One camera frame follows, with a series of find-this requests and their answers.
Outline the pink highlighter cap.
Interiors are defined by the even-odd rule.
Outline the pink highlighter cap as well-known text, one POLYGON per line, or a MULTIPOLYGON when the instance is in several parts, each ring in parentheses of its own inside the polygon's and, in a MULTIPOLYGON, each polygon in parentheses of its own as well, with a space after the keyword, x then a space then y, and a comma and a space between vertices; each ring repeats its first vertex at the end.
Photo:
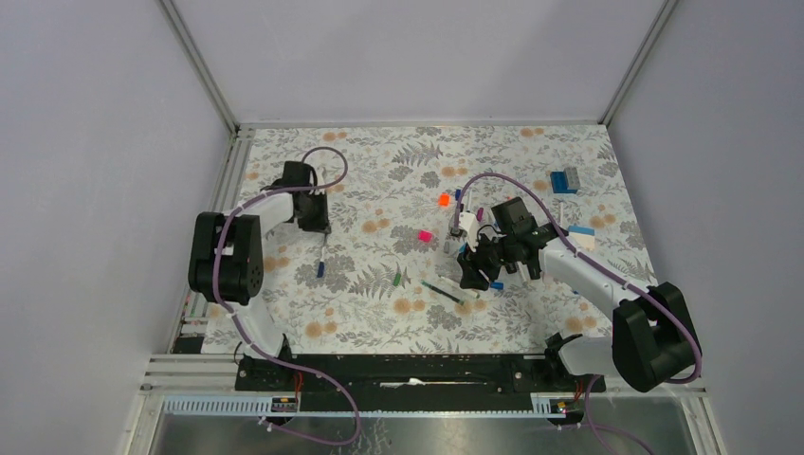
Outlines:
POLYGON ((426 230, 420 230, 418 232, 418 239, 424 243, 429 243, 432 240, 433 236, 434 234, 432 232, 426 230))

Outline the white pen dark-blue cap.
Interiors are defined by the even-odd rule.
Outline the white pen dark-blue cap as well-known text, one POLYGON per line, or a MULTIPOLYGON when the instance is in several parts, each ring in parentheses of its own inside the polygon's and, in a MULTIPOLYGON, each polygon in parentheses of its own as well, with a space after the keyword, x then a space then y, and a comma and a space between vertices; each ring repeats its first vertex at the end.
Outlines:
POLYGON ((322 239, 321 247, 320 247, 320 255, 318 261, 318 268, 317 268, 317 275, 318 279, 322 279, 325 276, 326 272, 326 263, 325 263, 325 256, 327 251, 327 242, 329 236, 325 234, 322 239))

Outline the white marker green cap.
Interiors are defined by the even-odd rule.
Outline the white marker green cap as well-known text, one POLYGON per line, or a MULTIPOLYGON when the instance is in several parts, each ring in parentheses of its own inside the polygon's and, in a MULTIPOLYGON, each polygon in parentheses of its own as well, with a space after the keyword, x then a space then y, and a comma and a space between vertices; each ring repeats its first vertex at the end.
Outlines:
POLYGON ((477 290, 464 289, 455 280, 443 276, 439 276, 438 280, 450 295, 458 298, 459 300, 476 300, 480 297, 480 294, 477 290))

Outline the black highlighter blue cap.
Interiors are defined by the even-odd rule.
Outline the black highlighter blue cap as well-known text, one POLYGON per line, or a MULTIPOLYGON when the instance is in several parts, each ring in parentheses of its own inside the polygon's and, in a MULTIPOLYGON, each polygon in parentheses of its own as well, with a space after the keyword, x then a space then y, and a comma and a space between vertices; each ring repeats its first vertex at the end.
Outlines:
POLYGON ((531 280, 535 281, 541 278, 541 268, 538 261, 528 262, 527 271, 531 280))

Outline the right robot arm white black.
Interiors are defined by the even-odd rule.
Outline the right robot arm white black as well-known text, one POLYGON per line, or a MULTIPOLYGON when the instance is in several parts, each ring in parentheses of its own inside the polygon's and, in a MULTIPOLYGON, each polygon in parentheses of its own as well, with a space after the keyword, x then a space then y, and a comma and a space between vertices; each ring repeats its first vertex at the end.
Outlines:
POLYGON ((549 277, 568 285, 612 324, 606 337, 550 338, 543 366, 549 386, 566 391, 581 376, 615 375, 646 392, 699 375, 703 353, 677 286, 618 276, 578 246, 566 229, 538 224, 520 198, 493 207, 492 213, 497 221, 492 235, 483 232, 474 213, 457 216, 452 233, 465 239, 457 255, 460 287, 488 290, 503 272, 527 282, 549 277))

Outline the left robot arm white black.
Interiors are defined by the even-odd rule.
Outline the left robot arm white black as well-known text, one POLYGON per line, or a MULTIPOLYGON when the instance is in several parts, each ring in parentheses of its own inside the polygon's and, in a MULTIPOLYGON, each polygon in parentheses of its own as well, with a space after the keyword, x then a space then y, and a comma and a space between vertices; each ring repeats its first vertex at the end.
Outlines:
POLYGON ((294 370, 306 370, 283 354, 285 334, 256 301, 265 277, 264 234, 283 224, 323 237, 331 233, 324 186, 303 161, 285 162, 279 179, 229 213, 197 215, 188 272, 191 291, 224 308, 244 355, 262 359, 258 377, 273 390, 288 386, 294 370))

